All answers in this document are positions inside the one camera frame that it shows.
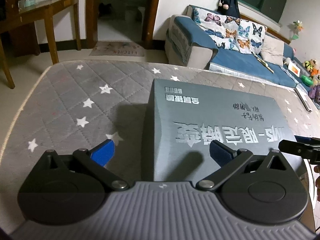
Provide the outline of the kitchen doormat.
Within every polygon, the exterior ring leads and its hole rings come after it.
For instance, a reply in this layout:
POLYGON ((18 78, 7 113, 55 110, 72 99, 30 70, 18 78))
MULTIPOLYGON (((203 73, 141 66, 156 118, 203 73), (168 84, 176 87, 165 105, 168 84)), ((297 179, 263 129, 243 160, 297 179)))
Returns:
POLYGON ((90 56, 137 56, 144 57, 145 50, 135 42, 98 41, 90 56))

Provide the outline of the grey star-pattern table mat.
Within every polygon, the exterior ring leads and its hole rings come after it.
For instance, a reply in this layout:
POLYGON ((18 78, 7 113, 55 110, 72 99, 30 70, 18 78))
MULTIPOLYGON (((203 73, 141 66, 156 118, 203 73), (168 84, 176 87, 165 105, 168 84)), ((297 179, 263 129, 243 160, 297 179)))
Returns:
POLYGON ((23 223, 17 193, 47 149, 70 154, 112 139, 116 152, 107 168, 129 183, 139 180, 144 114, 155 78, 272 97, 294 134, 319 136, 319 111, 308 113, 291 88, 160 63, 61 62, 37 80, 1 149, 1 228, 10 233, 23 223))

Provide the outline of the picture book on sofa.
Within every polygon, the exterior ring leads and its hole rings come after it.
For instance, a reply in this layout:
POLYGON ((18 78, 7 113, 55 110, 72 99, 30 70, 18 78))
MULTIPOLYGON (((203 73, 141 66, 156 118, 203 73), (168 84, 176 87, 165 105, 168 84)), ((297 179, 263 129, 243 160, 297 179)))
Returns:
POLYGON ((297 67, 293 62, 288 63, 288 70, 295 74, 295 76, 300 77, 300 68, 297 67))

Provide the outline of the stuffed toy pile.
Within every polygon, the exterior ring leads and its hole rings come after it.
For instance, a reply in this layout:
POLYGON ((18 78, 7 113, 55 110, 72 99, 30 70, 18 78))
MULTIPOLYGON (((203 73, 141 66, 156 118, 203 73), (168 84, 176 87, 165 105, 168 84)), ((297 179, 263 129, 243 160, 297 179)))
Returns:
POLYGON ((309 73, 309 76, 303 76, 303 82, 310 87, 308 92, 309 97, 319 105, 319 63, 310 59, 303 62, 303 67, 309 73))

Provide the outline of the butterfly-print pillow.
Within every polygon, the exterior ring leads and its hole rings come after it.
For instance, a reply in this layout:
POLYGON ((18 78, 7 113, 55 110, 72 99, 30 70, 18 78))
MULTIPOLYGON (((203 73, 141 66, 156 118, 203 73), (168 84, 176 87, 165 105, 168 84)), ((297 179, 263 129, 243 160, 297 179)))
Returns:
POLYGON ((201 8, 193 10, 193 21, 215 41, 218 48, 242 54, 259 54, 267 31, 262 24, 201 8))

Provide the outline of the dark backpack on sofa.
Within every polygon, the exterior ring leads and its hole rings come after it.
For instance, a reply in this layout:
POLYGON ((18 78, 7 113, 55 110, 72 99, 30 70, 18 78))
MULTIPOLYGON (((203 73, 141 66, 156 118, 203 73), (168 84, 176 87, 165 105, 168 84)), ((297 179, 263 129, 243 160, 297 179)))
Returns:
POLYGON ((221 15, 240 18, 238 0, 219 0, 217 12, 221 15))

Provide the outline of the remote control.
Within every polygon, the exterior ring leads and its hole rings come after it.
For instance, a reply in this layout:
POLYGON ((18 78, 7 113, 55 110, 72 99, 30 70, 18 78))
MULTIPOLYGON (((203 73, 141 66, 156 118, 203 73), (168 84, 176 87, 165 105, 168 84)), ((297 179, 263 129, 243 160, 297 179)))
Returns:
POLYGON ((311 108, 311 105, 308 102, 308 99, 306 97, 307 96, 306 92, 303 89, 301 89, 300 87, 298 87, 298 86, 295 87, 295 91, 296 91, 298 97, 300 98, 302 104, 304 105, 305 109, 309 113, 311 113, 312 112, 312 108, 311 108))

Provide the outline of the grey-blue box lid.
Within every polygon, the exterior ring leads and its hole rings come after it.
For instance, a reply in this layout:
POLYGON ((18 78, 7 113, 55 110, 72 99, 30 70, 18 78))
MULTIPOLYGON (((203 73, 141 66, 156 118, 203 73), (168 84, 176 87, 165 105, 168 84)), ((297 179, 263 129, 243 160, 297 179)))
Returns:
POLYGON ((294 138, 273 98, 155 79, 144 119, 142 178, 198 182, 222 164, 210 156, 213 140, 267 155, 294 138))

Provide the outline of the beige cushion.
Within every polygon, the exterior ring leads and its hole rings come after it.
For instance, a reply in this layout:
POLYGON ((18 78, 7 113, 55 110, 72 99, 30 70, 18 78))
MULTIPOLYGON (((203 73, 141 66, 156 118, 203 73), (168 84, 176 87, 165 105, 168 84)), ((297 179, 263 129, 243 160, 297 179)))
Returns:
POLYGON ((283 66, 284 42, 272 36, 265 36, 260 55, 265 62, 283 66))

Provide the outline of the blue sofa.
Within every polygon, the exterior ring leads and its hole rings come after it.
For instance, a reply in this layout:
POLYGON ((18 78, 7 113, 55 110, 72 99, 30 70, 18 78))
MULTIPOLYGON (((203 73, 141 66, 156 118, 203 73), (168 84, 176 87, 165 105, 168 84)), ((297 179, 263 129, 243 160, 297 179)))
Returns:
POLYGON ((194 5, 170 18, 165 52, 170 64, 290 88, 302 83, 294 49, 267 26, 194 5))

